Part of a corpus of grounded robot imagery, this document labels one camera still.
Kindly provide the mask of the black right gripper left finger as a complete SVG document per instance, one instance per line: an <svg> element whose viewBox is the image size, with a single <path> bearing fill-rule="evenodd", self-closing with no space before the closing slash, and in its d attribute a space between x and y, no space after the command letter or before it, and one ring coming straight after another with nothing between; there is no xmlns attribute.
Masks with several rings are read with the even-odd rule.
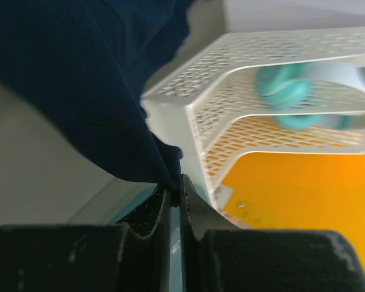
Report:
<svg viewBox="0 0 365 292"><path fill-rule="evenodd" d="M170 192L113 224L0 226L0 291L167 291Z"/></svg>

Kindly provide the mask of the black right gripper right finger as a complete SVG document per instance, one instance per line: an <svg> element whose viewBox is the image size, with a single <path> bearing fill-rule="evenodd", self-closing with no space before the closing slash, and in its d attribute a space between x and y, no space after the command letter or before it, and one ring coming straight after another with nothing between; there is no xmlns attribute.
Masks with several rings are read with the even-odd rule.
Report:
<svg viewBox="0 0 365 292"><path fill-rule="evenodd" d="M337 232L241 229L187 175L179 201L184 291L365 291L358 257Z"/></svg>

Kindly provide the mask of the navy blue t shirt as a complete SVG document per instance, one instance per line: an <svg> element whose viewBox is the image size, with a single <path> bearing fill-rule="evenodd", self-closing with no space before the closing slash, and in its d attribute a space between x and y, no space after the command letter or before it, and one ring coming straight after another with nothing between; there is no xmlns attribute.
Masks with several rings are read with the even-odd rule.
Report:
<svg viewBox="0 0 365 292"><path fill-rule="evenodd" d="M179 190L178 147L146 123L147 80L189 35L191 1L0 1L0 82L91 162Z"/></svg>

